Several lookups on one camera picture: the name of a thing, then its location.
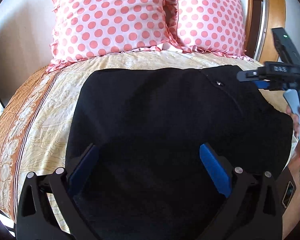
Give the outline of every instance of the pillow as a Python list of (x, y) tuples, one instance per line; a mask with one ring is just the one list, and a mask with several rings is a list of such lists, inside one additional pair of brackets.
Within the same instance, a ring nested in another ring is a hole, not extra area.
[(95, 56), (162, 50), (173, 41), (163, 0), (52, 0), (56, 25), (47, 72)]
[(185, 52), (212, 52), (252, 60), (244, 54), (240, 0), (166, 0), (173, 6), (170, 33)]

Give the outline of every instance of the metal bolt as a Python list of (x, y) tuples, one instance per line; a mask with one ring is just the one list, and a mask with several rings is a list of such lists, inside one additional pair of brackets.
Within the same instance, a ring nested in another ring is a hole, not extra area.
[(34, 172), (32, 172), (32, 171), (27, 174), (27, 177), (29, 179), (31, 179), (33, 176), (34, 176)]
[(60, 167), (56, 169), (56, 174), (62, 174), (65, 171), (64, 168)]
[(235, 171), (236, 173), (239, 173), (239, 174), (243, 173), (243, 169), (240, 168), (240, 167), (235, 167), (235, 168), (234, 168), (234, 171)]
[(271, 178), (271, 176), (272, 176), (272, 175), (271, 175), (271, 172), (266, 171), (266, 172), (265, 172), (265, 176), (268, 177), (268, 178)]

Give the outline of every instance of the mattress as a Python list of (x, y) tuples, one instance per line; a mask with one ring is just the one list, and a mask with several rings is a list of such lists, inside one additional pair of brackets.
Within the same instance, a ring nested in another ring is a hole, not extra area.
[[(66, 146), (76, 103), (88, 76), (106, 68), (147, 69), (207, 68), (238, 65), (256, 69), (259, 62), (218, 57), (210, 53), (173, 51), (128, 52), (95, 57), (59, 71), (33, 74), (15, 93), (0, 117), (0, 209), (16, 221), (17, 206), (26, 175), (52, 173), (65, 166)], [(285, 112), (282, 91), (261, 93), (277, 110)], [(297, 139), (292, 135), (291, 152)], [(53, 212), (62, 230), (69, 232), (53, 195)]]

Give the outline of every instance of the black t-shirt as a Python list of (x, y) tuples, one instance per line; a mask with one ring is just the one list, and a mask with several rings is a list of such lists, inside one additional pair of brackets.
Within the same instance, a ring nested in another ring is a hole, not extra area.
[(94, 143), (100, 157), (74, 198), (103, 240), (196, 239), (225, 197), (205, 170), (199, 147), (250, 173), (276, 178), (289, 157), (292, 120), (238, 66), (108, 69), (82, 87), (66, 152)]

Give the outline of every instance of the finger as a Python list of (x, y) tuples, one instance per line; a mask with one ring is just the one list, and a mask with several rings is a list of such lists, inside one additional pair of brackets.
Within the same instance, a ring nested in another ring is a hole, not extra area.
[(293, 120), (293, 125), (294, 124), (299, 124), (299, 116), (297, 114), (292, 114), (291, 118)]
[(291, 115), (291, 114), (292, 114), (292, 111), (291, 111), (290, 106), (287, 106), (287, 108), (286, 108), (286, 113), (287, 113), (288, 115)]
[(299, 123), (294, 123), (293, 124), (293, 129), (295, 130), (295, 132), (300, 132), (300, 125), (299, 125)]

